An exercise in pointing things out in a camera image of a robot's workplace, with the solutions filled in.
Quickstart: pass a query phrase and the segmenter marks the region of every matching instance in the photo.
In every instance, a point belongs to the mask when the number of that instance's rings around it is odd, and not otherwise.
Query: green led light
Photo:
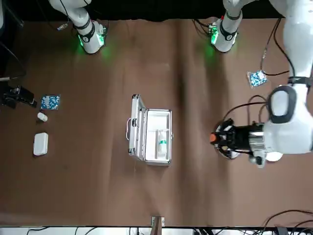
[[[211,36],[211,43],[213,45],[215,45],[218,36],[219,36],[219,32],[217,30],[213,31],[212,36]]]
[[[99,41],[100,46],[104,45],[104,37],[102,35],[97,34],[97,39]]]
[[[233,45],[234,45],[234,43],[235,43],[236,37],[237,37],[237,33],[236,33],[235,36],[234,36]]]
[[[78,38],[79,38],[79,41],[80,41],[80,45],[83,47],[84,44],[83,44],[83,41],[80,39],[80,36],[78,35]]]

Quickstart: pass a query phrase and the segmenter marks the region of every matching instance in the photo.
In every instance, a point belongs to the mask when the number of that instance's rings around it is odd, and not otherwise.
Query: vial
[[[47,120],[48,120],[47,115],[45,115],[45,114],[43,114],[43,113],[41,113],[41,112],[39,112],[39,113],[37,114],[37,117],[38,117],[41,121],[47,121]]]
[[[165,157],[167,153],[166,132],[161,131],[158,139],[158,155]]]

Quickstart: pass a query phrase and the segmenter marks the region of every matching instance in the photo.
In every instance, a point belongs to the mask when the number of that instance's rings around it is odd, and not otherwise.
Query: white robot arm
[[[96,53],[104,45],[106,29],[97,21],[92,21],[84,8],[91,0],[49,0],[51,6],[62,12],[72,20],[81,40],[81,44],[88,54]]]
[[[286,2],[284,45],[291,61],[288,84],[268,97],[269,121],[264,125],[267,152],[308,153],[313,150],[313,117],[306,101],[313,65],[313,2]]]
[[[223,0],[226,13],[223,19],[218,19],[214,25],[217,27],[217,35],[213,35],[211,43],[220,52],[228,52],[237,36],[237,29],[243,18],[242,8],[256,0]]]
[[[313,1],[270,0],[284,16],[284,45],[290,63],[288,84],[272,91],[267,100],[269,121],[234,126],[220,124],[211,143],[227,158],[246,152],[251,162],[263,167],[275,155],[303,154],[313,150],[313,117],[306,100],[313,66]]]

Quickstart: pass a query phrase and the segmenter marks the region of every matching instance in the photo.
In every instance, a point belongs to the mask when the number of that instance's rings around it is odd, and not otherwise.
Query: black cable
[[[296,229],[297,227],[299,227],[299,226],[302,225],[302,224],[309,223],[309,222],[313,222],[313,220],[310,219],[310,220],[306,220],[306,221],[303,221],[303,222],[301,222],[301,223],[296,224],[296,225],[294,226],[294,228],[292,229],[292,232],[290,233],[290,235],[293,235],[293,234],[294,234],[295,229]]]
[[[264,107],[267,108],[267,104],[262,105],[262,107],[260,108],[260,111],[259,111],[259,123],[262,122],[262,111],[263,111]]]
[[[66,23],[66,24],[68,25],[69,17],[68,17],[67,9],[65,8],[65,6],[64,6],[64,4],[63,4],[63,2],[62,2],[61,0],[60,0],[60,2],[61,2],[62,6],[63,6],[63,8],[64,8],[64,10],[65,10],[65,12],[66,12],[66,14],[67,14],[67,23]],[[45,12],[44,12],[43,8],[41,7],[41,5],[39,4],[39,1],[38,1],[38,0],[36,0],[36,3],[37,3],[37,5],[38,5],[39,10],[41,11],[42,16],[44,17],[45,21],[47,22],[47,24],[48,24],[53,30],[59,31],[59,27],[60,27],[60,26],[57,27],[57,28],[55,28],[55,27],[51,24],[50,20],[48,20],[47,16],[45,15]]]
[[[207,24],[202,23],[201,21],[199,21],[198,19],[194,19],[198,24],[204,26],[204,27],[208,27]]]
[[[275,41],[275,44],[278,46],[278,48],[280,49],[280,51],[284,54],[284,56],[286,57],[286,59],[288,60],[288,62],[290,63],[290,66],[291,66],[291,69],[292,69],[292,75],[295,76],[295,69],[294,69],[294,66],[293,66],[293,63],[291,62],[290,58],[287,56],[287,54],[285,53],[285,51],[280,47],[280,45],[278,44],[277,42],[277,39],[276,39],[276,31],[277,31],[277,28],[280,24],[280,21],[281,21],[281,18],[278,19],[278,24],[275,28],[275,31],[274,31],[274,41]]]
[[[85,235],[87,235],[88,233],[90,233],[92,230],[94,230],[96,228],[98,228],[98,227],[94,227],[94,228],[90,229],[87,233],[85,233]]]
[[[208,27],[208,26],[207,26],[206,24],[201,23],[201,22],[200,22],[199,20],[197,20],[197,19],[194,19],[194,21],[197,22],[197,23],[200,25],[200,27],[201,27],[202,31],[204,32],[204,34],[205,34],[206,36],[208,36],[208,35],[209,35],[209,32],[204,29],[204,27]]]
[[[279,212],[279,213],[277,213],[277,214],[272,215],[270,218],[267,219],[267,221],[266,221],[266,223],[265,223],[265,225],[264,225],[264,228],[262,229],[261,235],[264,233],[264,231],[265,231],[265,229],[266,229],[268,223],[269,223],[273,218],[275,218],[275,217],[277,217],[277,216],[279,216],[279,215],[281,215],[281,214],[285,214],[285,213],[289,213],[289,212],[299,212],[299,213],[303,213],[303,214],[310,214],[310,215],[313,215],[313,212],[311,212],[311,211],[304,211],[304,210],[287,210],[287,211]]]
[[[19,77],[24,77],[24,76],[26,76],[26,69],[25,69],[25,67],[23,66],[23,64],[21,63],[21,61],[18,59],[18,57],[17,57],[5,44],[3,44],[3,42],[0,41],[0,45],[1,45],[4,49],[6,49],[6,50],[15,58],[15,60],[19,63],[20,67],[21,67],[22,70],[23,70],[22,74],[17,75],[17,76],[10,77],[10,79],[16,79],[16,78],[19,78]]]
[[[83,0],[84,2],[85,2],[85,4],[86,4],[86,6],[90,6],[90,4],[88,3],[88,2],[86,2],[86,0]],[[93,9],[93,8],[91,8],[95,13],[97,13],[97,14],[99,14],[99,15],[103,15],[101,12],[99,12],[99,11],[97,11],[97,10],[95,10],[95,9]]]
[[[60,2],[61,2],[61,4],[62,4],[62,7],[63,7],[64,10],[65,10],[65,13],[67,14],[67,24],[68,24],[68,22],[69,22],[69,16],[68,16],[68,13],[67,13],[67,9],[65,8],[65,6],[64,6],[64,4],[63,4],[63,2],[62,2],[62,0],[60,0]]]
[[[201,37],[202,39],[207,39],[207,35],[205,35],[203,32],[201,32],[200,30],[199,30],[199,28],[197,27],[197,25],[196,25],[196,23],[195,23],[195,20],[191,20],[192,21],[192,23],[194,24],[194,26],[195,26],[195,29],[196,29],[196,31],[197,31],[197,34],[199,35],[199,37]]]
[[[243,154],[251,154],[252,152],[251,151],[240,151],[240,150],[231,150],[232,152],[236,152],[236,153],[243,153]]]
[[[278,76],[278,75],[282,75],[282,74],[285,74],[285,73],[289,73],[289,70],[287,70],[287,71],[283,71],[283,72],[279,72],[279,73],[266,73],[266,72],[264,72],[264,71],[262,71],[263,72],[263,74],[265,74],[266,76]]]
[[[279,21],[279,19],[278,19],[278,20],[276,21],[275,25],[274,25],[274,28],[272,29],[272,31],[271,31],[271,33],[270,33],[270,35],[269,35],[268,41],[267,41],[266,46],[265,46],[265,48],[264,48],[264,53],[263,53],[263,56],[262,56],[262,59],[261,59],[261,63],[260,63],[260,70],[261,70],[261,71],[263,72],[263,74],[265,74],[266,76],[278,76],[278,75],[282,75],[282,74],[285,74],[285,73],[288,73],[288,72],[289,72],[289,70],[288,70],[288,71],[283,71],[283,72],[271,74],[271,73],[266,73],[266,72],[263,71],[263,62],[264,62],[264,59],[265,59],[265,57],[266,57],[266,53],[267,53],[267,51],[268,51],[268,45],[269,45],[269,42],[270,42],[270,40],[271,40],[271,38],[272,38],[272,36],[273,36],[273,33],[276,32],[276,30],[277,30],[277,28],[278,28],[278,26],[279,26],[279,23],[280,23],[280,21]]]
[[[30,231],[42,231],[42,230],[45,230],[45,229],[48,229],[48,228],[50,228],[50,227],[44,227],[44,228],[41,228],[41,229],[30,229],[30,230],[27,231],[26,235],[28,235]]]
[[[255,104],[266,104],[266,102],[252,102],[252,103],[246,103],[246,104],[241,104],[241,105],[238,105],[232,109],[230,109],[224,116],[224,118],[222,119],[222,122],[225,121],[226,117],[228,116],[228,114],[230,114],[232,111],[234,111],[235,109],[238,109],[238,108],[241,108],[241,107],[244,107],[244,106],[249,106],[249,105],[255,105]]]
[[[298,233],[298,235],[300,235],[301,233],[304,233],[304,231],[306,231],[306,230],[312,230],[313,228],[305,228],[305,229],[303,229],[303,230],[301,230],[299,233]]]
[[[227,227],[225,227],[225,228],[222,228],[222,229],[221,229],[220,231],[218,231],[215,235],[219,235],[219,234],[220,234],[222,231],[224,231],[225,229],[237,230],[237,231],[240,231],[240,232],[242,232],[242,233],[245,234],[244,230],[242,230],[242,229],[239,229],[239,228],[237,228],[237,227],[227,226]]]
[[[266,99],[259,95],[259,94],[256,94],[254,96],[252,96],[249,100],[248,100],[248,104],[254,99],[254,98],[261,98],[262,100],[264,100],[264,102],[266,102]],[[250,106],[247,106],[246,108],[246,111],[247,111],[247,119],[248,119],[248,125],[250,125]]]

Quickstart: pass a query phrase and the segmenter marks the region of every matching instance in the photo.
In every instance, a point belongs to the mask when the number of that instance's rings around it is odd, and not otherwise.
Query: small white object
[[[269,162],[276,162],[279,159],[281,159],[283,156],[282,153],[279,152],[271,152],[271,153],[267,153],[266,154],[266,160],[268,160]]]
[[[167,153],[166,132],[161,131],[158,137],[158,155],[165,157],[166,153]]]
[[[41,120],[41,121],[47,121],[48,120],[48,117],[47,115],[43,114],[43,113],[38,113],[37,114],[37,117]]]
[[[48,134],[38,133],[35,134],[34,140],[34,155],[40,156],[48,152]]]

